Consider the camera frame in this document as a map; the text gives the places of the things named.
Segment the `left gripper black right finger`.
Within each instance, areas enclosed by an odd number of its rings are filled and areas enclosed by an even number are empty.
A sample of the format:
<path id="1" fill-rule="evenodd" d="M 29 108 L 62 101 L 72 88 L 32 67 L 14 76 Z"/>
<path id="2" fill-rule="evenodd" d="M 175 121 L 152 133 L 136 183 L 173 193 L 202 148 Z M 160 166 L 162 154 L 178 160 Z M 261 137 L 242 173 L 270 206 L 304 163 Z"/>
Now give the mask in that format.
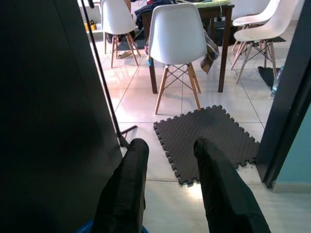
<path id="1" fill-rule="evenodd" d="M 211 233 L 269 233 L 253 192 L 223 152 L 199 137 L 193 145 L 204 208 Z"/>

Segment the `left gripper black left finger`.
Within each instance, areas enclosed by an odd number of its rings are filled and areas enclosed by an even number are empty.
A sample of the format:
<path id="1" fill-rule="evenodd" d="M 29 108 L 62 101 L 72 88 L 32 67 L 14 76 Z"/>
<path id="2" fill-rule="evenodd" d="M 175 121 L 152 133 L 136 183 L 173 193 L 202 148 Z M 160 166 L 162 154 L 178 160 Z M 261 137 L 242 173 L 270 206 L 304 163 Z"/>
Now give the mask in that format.
<path id="1" fill-rule="evenodd" d="M 133 139 L 101 192 L 92 233 L 142 232 L 148 158 L 147 143 Z"/>

